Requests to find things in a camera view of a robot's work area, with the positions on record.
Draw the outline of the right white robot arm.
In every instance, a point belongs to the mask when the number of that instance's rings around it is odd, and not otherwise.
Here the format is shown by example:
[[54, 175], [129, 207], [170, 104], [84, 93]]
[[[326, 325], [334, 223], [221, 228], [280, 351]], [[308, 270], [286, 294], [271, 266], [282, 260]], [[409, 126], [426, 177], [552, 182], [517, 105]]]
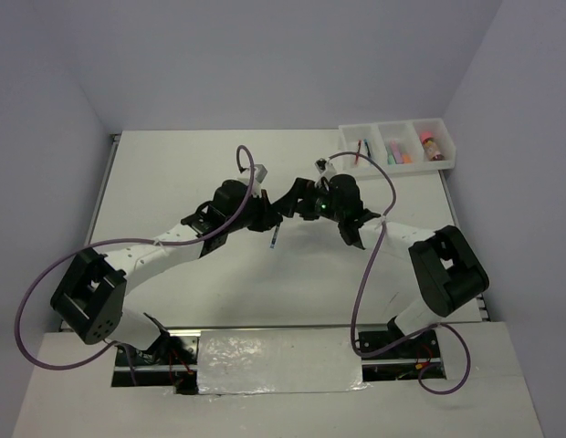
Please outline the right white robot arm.
[[[489, 287], [484, 267], [459, 228], [447, 225], [431, 231], [390, 221], [388, 215], [396, 205], [397, 194], [392, 182], [388, 187], [391, 201], [381, 213], [364, 207], [359, 185], [348, 174], [323, 177], [318, 182], [298, 178], [274, 204], [286, 217], [298, 214], [305, 220], [329, 219], [337, 224], [346, 245], [371, 252], [350, 325], [352, 350], [363, 359], [388, 350], [408, 357], [418, 348], [419, 335], [440, 326], [444, 318]], [[357, 344], [357, 319], [375, 259], [382, 250], [411, 261], [419, 297], [390, 320], [388, 345], [364, 352]]]

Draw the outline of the aluminium rail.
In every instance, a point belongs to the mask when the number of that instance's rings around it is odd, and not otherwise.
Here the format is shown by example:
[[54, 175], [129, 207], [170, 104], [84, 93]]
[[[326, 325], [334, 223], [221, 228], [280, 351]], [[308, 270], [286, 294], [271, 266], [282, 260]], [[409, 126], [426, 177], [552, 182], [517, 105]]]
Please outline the aluminium rail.
[[205, 327], [169, 327], [172, 334], [184, 335], [186, 332], [202, 332], [215, 330], [281, 330], [281, 329], [348, 329], [349, 324], [319, 324], [319, 325], [255, 325], [255, 326], [205, 326]]

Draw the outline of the purple highlighter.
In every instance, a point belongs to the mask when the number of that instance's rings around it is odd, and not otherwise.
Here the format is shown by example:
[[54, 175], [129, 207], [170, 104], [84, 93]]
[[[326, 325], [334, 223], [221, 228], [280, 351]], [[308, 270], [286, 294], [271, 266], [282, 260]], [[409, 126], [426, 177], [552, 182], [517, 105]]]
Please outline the purple highlighter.
[[393, 153], [393, 157], [396, 161], [396, 164], [403, 164], [402, 154], [400, 152], [397, 141], [391, 141], [390, 146], [391, 146], [391, 150], [392, 150], [392, 153]]

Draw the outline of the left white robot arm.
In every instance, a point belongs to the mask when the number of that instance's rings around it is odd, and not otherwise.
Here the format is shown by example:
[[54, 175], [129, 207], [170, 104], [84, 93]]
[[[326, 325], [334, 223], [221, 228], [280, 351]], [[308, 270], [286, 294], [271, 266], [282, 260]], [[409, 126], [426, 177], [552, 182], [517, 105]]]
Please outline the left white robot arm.
[[136, 349], [151, 364], [166, 360], [183, 343], [156, 318], [127, 309], [124, 299], [163, 272], [208, 256], [233, 232], [266, 232], [281, 224], [283, 217], [265, 191], [246, 191], [243, 182], [223, 182], [211, 200], [149, 244], [107, 254], [82, 250], [50, 299], [51, 307], [87, 345], [117, 341]]

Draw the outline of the dark blue pen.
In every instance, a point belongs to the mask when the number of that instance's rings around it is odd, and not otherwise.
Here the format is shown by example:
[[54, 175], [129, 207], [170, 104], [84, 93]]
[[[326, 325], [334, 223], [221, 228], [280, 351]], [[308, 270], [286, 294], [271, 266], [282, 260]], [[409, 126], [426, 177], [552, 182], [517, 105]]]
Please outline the dark blue pen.
[[281, 224], [277, 224], [277, 225], [275, 226], [275, 228], [274, 228], [273, 235], [272, 235], [271, 240], [270, 240], [270, 243], [269, 243], [269, 248], [270, 248], [270, 249], [274, 249], [275, 246], [276, 246], [276, 244], [277, 244], [280, 226], [281, 226]]

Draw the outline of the pink-capped clear tube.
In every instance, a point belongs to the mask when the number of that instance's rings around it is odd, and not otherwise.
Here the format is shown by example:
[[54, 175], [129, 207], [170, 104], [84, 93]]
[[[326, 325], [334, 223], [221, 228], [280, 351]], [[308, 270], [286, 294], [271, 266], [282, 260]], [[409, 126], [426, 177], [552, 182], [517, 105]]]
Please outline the pink-capped clear tube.
[[435, 135], [431, 131], [423, 131], [419, 135], [420, 142], [424, 149], [425, 157], [430, 162], [441, 162], [445, 160], [445, 155], [438, 146]]

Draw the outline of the clear three-compartment organizer tray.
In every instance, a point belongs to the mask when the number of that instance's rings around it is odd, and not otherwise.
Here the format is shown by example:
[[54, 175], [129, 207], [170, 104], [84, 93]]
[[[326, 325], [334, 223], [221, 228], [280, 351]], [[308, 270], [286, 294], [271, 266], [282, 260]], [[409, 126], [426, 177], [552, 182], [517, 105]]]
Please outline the clear three-compartment organizer tray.
[[409, 175], [451, 170], [456, 146], [441, 119], [384, 121], [340, 125], [341, 169], [358, 178], [381, 174], [369, 163], [374, 160], [389, 175]]

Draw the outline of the red pen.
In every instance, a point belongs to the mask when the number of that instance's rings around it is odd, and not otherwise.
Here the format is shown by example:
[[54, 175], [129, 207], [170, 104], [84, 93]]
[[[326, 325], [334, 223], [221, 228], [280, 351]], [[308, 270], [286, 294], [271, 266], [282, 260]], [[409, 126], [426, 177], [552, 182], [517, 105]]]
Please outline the red pen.
[[354, 159], [354, 165], [355, 166], [359, 165], [361, 150], [362, 150], [362, 139], [359, 139], [358, 142], [357, 142], [357, 147], [356, 147], [356, 151], [355, 151], [355, 153], [356, 153], [355, 159]]

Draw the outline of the silver foil sheet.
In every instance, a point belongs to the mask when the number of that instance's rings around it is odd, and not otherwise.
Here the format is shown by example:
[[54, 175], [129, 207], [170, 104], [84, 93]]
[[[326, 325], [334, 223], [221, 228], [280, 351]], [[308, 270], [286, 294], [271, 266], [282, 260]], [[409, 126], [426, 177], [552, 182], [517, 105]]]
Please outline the silver foil sheet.
[[367, 387], [347, 328], [205, 331], [197, 386], [208, 395], [332, 393]]

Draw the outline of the teal blue pen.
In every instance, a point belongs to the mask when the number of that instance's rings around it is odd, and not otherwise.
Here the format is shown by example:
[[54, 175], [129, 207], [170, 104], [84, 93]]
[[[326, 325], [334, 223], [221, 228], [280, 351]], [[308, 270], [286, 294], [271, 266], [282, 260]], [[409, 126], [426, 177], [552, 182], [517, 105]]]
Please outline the teal blue pen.
[[363, 139], [362, 143], [363, 143], [364, 148], [366, 150], [367, 157], [372, 158], [372, 151], [371, 151], [371, 148], [370, 148], [370, 145], [369, 145], [369, 142], [367, 141], [367, 139]]

